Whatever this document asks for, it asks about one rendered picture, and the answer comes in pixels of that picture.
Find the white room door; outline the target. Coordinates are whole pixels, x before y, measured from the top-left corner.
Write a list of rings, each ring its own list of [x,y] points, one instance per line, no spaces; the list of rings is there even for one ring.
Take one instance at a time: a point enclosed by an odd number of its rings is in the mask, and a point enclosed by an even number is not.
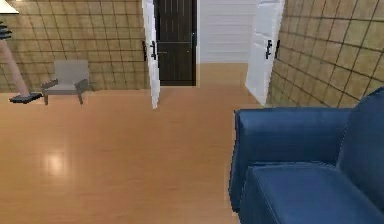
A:
[[[151,42],[156,42],[156,53],[157,53],[157,40],[156,40],[156,20],[155,20],[155,7],[154,0],[142,0],[143,9],[143,21],[145,29],[145,45],[146,45],[146,56],[149,72],[149,83],[151,90],[151,102],[152,108],[158,107],[158,101],[160,96],[160,79],[159,79],[159,67],[158,57],[153,60],[151,57],[152,48],[150,47]]]
[[[285,0],[256,0],[245,86],[262,106],[266,105],[269,92],[284,5]],[[266,59],[268,40],[272,40],[272,48]]]

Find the dark brown room door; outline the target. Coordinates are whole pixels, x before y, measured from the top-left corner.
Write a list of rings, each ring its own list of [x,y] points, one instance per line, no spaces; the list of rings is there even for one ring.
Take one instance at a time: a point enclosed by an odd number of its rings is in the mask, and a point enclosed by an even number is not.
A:
[[[162,86],[196,85],[197,0],[154,0]]]

